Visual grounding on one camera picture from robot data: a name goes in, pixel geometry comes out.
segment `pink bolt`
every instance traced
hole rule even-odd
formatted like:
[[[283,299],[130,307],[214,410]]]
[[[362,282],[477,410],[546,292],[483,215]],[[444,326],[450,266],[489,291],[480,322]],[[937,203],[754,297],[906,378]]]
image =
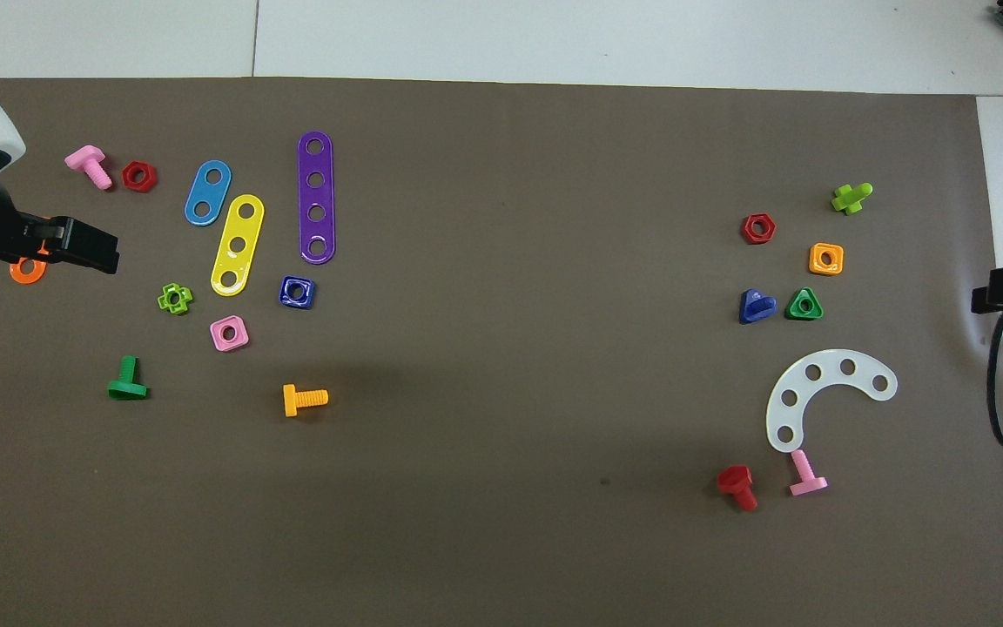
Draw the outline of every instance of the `pink bolt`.
[[[807,453],[802,448],[796,448],[791,452],[791,460],[795,462],[795,472],[799,473],[799,484],[789,487],[792,497],[807,495],[808,492],[822,490],[827,487],[827,481],[821,477],[815,477],[811,464],[807,461]]]
[[[110,176],[107,176],[106,172],[103,172],[102,167],[99,166],[99,162],[104,159],[107,159],[107,155],[103,154],[102,150],[88,143],[88,145],[76,150],[75,153],[66,155],[64,166],[75,172],[83,172],[95,184],[96,188],[106,190],[110,188],[111,182]]]

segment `orange square nut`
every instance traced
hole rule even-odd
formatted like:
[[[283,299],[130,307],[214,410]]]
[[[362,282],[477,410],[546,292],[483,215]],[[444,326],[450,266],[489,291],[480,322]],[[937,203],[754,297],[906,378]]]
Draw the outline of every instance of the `orange square nut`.
[[[815,274],[843,274],[843,256],[847,251],[839,245],[816,243],[811,247],[811,258],[807,270]]]

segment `pink nut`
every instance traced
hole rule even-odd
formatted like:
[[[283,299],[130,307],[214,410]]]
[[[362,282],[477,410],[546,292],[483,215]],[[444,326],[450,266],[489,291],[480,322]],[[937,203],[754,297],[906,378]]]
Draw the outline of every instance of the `pink nut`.
[[[799,484],[790,486],[792,497],[807,495],[808,492],[822,490],[827,487],[827,481],[821,477],[815,477],[811,464],[807,461],[807,453],[802,448],[796,448],[791,452],[791,460],[795,462],[795,472],[799,473]]]
[[[235,350],[239,346],[245,346],[250,341],[250,336],[247,335],[247,324],[238,316],[228,316],[212,322],[211,329],[215,350],[221,350],[224,353],[228,350]],[[228,330],[234,333],[231,339],[227,338]]]
[[[100,190],[107,190],[111,186],[110,176],[103,172],[99,162],[107,159],[102,150],[92,146],[91,143],[83,146],[70,155],[64,158],[64,166],[71,168],[75,172],[83,172],[87,178]]]

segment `yellow plastic strip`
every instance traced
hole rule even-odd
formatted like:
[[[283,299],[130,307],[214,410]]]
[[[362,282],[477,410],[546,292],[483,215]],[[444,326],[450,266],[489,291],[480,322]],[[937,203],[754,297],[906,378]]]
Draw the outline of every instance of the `yellow plastic strip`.
[[[246,288],[264,215],[266,207],[258,196],[241,195],[231,202],[227,222],[223,225],[220,250],[215,254],[215,270],[212,270],[212,289],[216,294],[235,296]],[[235,282],[230,281],[228,274],[235,276]],[[228,278],[230,285],[224,285],[224,277]]]

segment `orange ring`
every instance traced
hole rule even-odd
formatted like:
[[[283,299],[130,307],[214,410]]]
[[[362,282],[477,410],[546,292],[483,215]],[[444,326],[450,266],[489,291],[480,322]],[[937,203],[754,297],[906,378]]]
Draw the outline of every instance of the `orange ring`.
[[[40,254],[49,254],[49,251],[44,250],[44,245],[42,244],[38,250]],[[23,263],[27,261],[33,262],[32,273],[24,273],[21,269]],[[17,263],[11,263],[10,265],[10,278],[13,281],[21,283],[21,285],[28,286],[30,283],[36,283],[41,280],[44,276],[44,268],[47,267],[49,263],[47,261],[37,261],[36,259],[29,259],[28,257],[21,257],[17,259]]]

